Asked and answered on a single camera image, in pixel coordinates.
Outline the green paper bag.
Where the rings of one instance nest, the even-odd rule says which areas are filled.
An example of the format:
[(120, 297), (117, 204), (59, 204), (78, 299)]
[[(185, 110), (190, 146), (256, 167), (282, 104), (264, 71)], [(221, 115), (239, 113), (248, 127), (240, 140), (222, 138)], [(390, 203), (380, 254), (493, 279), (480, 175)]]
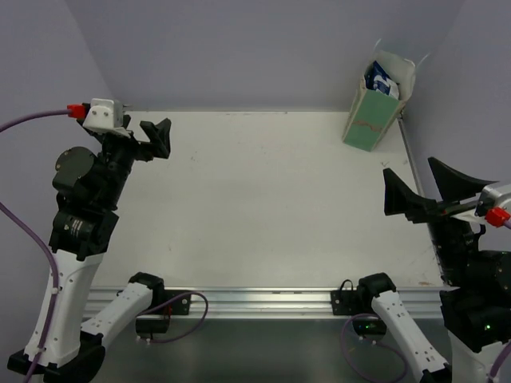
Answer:
[[(373, 61), (377, 61), (398, 84), (398, 100), (366, 88), (364, 75)], [(359, 79), (343, 131), (343, 142), (367, 152), (374, 150), (412, 96), (415, 79), (413, 61), (394, 53), (377, 52)]]

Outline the blue white snack bag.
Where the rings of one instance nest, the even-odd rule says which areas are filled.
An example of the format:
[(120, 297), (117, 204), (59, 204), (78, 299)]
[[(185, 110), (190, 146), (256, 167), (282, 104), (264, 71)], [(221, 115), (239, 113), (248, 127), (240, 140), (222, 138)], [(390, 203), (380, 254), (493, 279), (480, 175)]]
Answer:
[(386, 70), (377, 62), (373, 61), (364, 75), (366, 88), (375, 92), (399, 99), (398, 84), (391, 79)]

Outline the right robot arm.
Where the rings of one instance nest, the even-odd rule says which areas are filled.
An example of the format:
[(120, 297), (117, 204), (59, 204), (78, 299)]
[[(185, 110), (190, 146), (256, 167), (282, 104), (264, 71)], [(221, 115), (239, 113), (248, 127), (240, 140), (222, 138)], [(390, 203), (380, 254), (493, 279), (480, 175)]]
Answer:
[(391, 169), (383, 171), (385, 215), (424, 223), (440, 263), (447, 361), (408, 314), (385, 273), (361, 278), (355, 302), (379, 317), (398, 344), (417, 382), (498, 382), (510, 355), (510, 253), (479, 247), (487, 227), (510, 227), (509, 184), (468, 176), (430, 157), (441, 199), (412, 191)]

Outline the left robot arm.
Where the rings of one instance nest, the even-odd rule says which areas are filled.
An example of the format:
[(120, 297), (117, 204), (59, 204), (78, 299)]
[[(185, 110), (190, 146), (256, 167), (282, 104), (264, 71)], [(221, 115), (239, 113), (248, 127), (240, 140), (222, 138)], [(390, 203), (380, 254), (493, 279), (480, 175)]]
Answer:
[(172, 122), (142, 121), (148, 141), (132, 132), (97, 134), (99, 153), (73, 147), (55, 164), (58, 211), (48, 244), (42, 247), (50, 275), (42, 309), (29, 343), (9, 357), (7, 368), (45, 382), (89, 382), (101, 368), (112, 340), (138, 315), (154, 314), (166, 303), (164, 281), (136, 273), (97, 316), (84, 321), (97, 269), (119, 220), (115, 211), (133, 163), (168, 159)]

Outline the right black control box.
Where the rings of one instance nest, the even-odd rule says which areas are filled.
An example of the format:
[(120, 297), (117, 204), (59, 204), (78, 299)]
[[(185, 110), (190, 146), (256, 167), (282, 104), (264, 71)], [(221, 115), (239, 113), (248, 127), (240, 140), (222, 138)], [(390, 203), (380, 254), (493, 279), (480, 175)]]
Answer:
[(373, 314), (359, 314), (352, 317), (352, 326), (358, 336), (383, 337), (387, 327), (382, 319)]

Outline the black control box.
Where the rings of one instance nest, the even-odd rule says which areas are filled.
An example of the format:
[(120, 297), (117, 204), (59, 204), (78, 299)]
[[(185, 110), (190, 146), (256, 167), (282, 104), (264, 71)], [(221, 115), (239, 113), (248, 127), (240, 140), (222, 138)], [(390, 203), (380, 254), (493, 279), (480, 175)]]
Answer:
[(142, 338), (152, 338), (155, 334), (165, 334), (170, 325), (168, 316), (139, 317), (135, 321), (135, 331)]
[(359, 314), (352, 317), (352, 326), (358, 336), (383, 337), (387, 327), (382, 319), (373, 314)]

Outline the left black control box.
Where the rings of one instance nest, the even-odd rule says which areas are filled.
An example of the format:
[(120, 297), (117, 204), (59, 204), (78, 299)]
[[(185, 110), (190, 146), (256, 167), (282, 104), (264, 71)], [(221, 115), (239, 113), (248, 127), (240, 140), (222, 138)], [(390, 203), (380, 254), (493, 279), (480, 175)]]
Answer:
[(165, 334), (170, 325), (168, 316), (139, 317), (135, 321), (135, 331), (142, 338), (152, 338), (155, 334)]

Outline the aluminium rail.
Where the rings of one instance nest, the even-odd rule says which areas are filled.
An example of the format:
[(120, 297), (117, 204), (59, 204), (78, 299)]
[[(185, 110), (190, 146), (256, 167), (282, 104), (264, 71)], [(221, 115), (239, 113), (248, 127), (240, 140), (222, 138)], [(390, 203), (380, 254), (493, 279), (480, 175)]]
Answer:
[[(439, 319), (439, 286), (400, 287), (401, 300), (417, 319)], [(197, 287), (208, 300), (207, 318), (213, 319), (331, 319), (334, 287)]]

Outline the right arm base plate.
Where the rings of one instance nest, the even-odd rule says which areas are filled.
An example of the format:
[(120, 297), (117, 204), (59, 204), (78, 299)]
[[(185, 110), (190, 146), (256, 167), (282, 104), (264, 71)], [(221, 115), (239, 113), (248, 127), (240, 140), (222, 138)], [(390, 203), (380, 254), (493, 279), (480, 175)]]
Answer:
[(334, 316), (354, 316), (373, 314), (369, 303), (365, 303), (357, 290), (332, 290), (330, 292), (331, 309)]

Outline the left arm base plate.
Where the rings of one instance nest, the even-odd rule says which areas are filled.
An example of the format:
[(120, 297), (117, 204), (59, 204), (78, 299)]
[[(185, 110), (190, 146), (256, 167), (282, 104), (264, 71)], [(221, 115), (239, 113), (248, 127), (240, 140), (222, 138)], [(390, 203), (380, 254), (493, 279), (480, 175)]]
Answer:
[(159, 310), (153, 311), (153, 314), (163, 315), (163, 316), (187, 316), (190, 311), (191, 306), (191, 295), (189, 290), (165, 290), (164, 296), (159, 302), (159, 304), (167, 302), (168, 300), (175, 298), (178, 295), (183, 295), (183, 297), (174, 300), (169, 305), (164, 308), (160, 308)]

